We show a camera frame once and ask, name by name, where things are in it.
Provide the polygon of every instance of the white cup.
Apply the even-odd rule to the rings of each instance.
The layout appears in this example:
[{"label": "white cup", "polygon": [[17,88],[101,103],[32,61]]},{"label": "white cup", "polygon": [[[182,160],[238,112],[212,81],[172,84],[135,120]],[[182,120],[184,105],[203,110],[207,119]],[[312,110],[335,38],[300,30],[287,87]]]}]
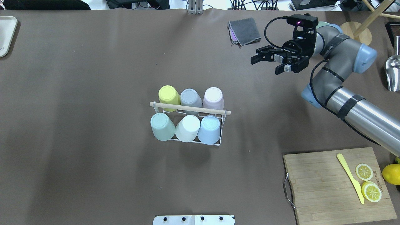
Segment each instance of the white cup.
[{"label": "white cup", "polygon": [[[200,96],[197,94],[195,90],[191,88],[182,91],[182,93],[180,94],[180,104],[184,106],[199,107],[199,108],[203,106],[203,102],[201,101]],[[197,112],[193,111],[184,110],[184,112],[190,115],[198,115]]]},{"label": "white cup", "polygon": [[203,106],[204,108],[223,110],[225,103],[222,91],[217,87],[207,89],[204,93]]},{"label": "white cup", "polygon": [[175,135],[183,142],[190,142],[196,138],[199,129],[199,118],[194,115],[187,115],[176,126]]}]

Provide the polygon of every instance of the cup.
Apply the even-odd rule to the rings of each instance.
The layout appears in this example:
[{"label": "cup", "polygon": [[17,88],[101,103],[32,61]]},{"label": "cup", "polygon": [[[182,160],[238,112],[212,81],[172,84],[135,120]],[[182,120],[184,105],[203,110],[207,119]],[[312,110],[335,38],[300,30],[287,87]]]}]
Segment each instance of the cup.
[{"label": "cup", "polygon": [[204,144],[212,145],[220,139],[220,136],[220,120],[212,115],[204,117],[197,133],[199,140]]},{"label": "cup", "polygon": [[150,120],[151,129],[154,137],[160,141],[171,139],[175,134],[175,125],[171,119],[164,113],[156,113]]},{"label": "cup", "polygon": [[196,138],[199,128],[199,118],[194,115],[187,115],[176,126],[175,135],[183,142],[190,142]]},{"label": "cup", "polygon": [[[200,96],[197,94],[195,90],[191,88],[182,91],[182,93],[180,94],[180,104],[184,106],[199,107],[199,108],[203,106],[203,102],[201,101]],[[190,115],[198,115],[198,112],[186,111],[186,110],[184,110],[184,112]]]},{"label": "cup", "polygon": [[[180,105],[180,96],[174,87],[165,85],[158,91],[160,103]],[[164,108],[168,112],[176,111],[173,108]]]},{"label": "cup", "polygon": [[204,93],[203,106],[204,108],[223,110],[225,103],[222,91],[216,87],[207,89]]}]

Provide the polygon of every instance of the pink cup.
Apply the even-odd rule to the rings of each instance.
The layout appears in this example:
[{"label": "pink cup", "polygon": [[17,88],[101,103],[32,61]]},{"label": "pink cup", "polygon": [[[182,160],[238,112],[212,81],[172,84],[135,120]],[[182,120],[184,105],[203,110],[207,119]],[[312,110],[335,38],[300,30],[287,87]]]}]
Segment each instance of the pink cup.
[{"label": "pink cup", "polygon": [[225,106],[222,91],[217,87],[210,87],[204,93],[203,107],[223,110]]}]

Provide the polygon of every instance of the yellow cup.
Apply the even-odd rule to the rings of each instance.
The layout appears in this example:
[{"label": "yellow cup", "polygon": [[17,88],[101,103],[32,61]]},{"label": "yellow cup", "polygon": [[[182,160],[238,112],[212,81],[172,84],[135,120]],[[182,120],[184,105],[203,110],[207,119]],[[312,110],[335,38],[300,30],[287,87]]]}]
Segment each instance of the yellow cup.
[{"label": "yellow cup", "polygon": [[[158,91],[158,98],[160,99],[160,103],[180,105],[179,93],[170,85],[165,85],[160,88]],[[164,110],[168,112],[176,111],[176,109],[173,108],[164,108]]]}]

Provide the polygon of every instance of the round wooden board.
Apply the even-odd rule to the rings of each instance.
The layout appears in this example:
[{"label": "round wooden board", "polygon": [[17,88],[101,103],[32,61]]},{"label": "round wooden board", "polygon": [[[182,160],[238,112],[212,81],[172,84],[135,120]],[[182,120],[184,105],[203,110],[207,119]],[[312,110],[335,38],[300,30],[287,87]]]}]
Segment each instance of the round wooden board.
[{"label": "round wooden board", "polygon": [[361,34],[357,38],[354,38],[353,34],[359,26],[361,26],[361,23],[350,21],[342,24],[340,28],[343,30],[344,34],[350,36],[352,39],[357,40],[366,45],[370,45],[372,41],[372,34],[368,28],[366,28],[363,32],[361,32]]}]

